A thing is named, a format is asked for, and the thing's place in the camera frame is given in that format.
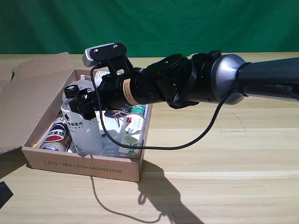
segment pepsi can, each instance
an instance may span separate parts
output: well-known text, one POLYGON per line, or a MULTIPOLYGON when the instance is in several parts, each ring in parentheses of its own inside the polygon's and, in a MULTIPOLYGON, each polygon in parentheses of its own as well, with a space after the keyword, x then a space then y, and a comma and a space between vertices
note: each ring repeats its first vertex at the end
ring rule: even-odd
POLYGON ((48 132, 42 149, 65 152, 70 144, 71 134, 62 111, 59 111, 52 128, 48 132))

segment cardboard box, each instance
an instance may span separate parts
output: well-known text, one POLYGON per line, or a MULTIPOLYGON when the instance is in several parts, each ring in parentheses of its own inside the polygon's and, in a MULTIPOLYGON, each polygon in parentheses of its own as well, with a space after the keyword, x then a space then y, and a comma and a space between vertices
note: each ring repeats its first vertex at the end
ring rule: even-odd
MULTIPOLYGON (((62 104, 64 87, 89 75, 90 70, 74 69, 69 54, 45 56, 12 68, 0 67, 0 154, 22 147, 32 168, 68 174, 89 175, 138 182, 144 150, 138 160, 79 155, 32 148, 55 119, 62 104)), ((146 142, 151 106, 143 133, 146 142)))

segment green screen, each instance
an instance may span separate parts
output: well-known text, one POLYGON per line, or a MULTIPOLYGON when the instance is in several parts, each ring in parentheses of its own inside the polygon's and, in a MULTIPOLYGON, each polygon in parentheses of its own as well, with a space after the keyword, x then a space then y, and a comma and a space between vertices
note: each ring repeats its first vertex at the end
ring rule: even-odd
POLYGON ((10 0, 0 12, 2 54, 299 51, 299 0, 10 0))

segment wooden table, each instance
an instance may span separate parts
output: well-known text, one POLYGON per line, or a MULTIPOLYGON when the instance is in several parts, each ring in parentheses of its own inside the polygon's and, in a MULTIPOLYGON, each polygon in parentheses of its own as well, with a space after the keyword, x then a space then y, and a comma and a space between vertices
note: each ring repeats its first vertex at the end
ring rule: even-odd
MULTIPOLYGON (((239 55, 256 62, 299 53, 239 55)), ((0 64, 35 57, 0 55, 0 64)), ((83 67, 81 55, 71 57, 75 67, 83 67)), ((136 67, 157 60, 131 59, 136 67)), ((147 145, 174 146, 195 138, 215 106, 154 105, 147 145)), ((140 183, 32 170, 21 166, 26 161, 20 151, 2 155, 0 171, 7 175, 1 180, 14 196, 0 210, 0 223, 298 224, 298 112, 295 102, 263 98, 226 105, 196 145, 147 150, 140 183)))

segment white plastic bottle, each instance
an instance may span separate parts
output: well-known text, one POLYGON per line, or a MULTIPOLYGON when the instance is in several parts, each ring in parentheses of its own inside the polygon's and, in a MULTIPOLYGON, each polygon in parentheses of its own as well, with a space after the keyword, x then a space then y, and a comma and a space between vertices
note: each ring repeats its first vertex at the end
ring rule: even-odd
POLYGON ((72 112, 69 105, 71 100, 69 98, 61 105, 61 111, 66 118, 66 124, 70 130, 77 153, 103 155, 104 144, 96 116, 86 120, 80 114, 72 112))

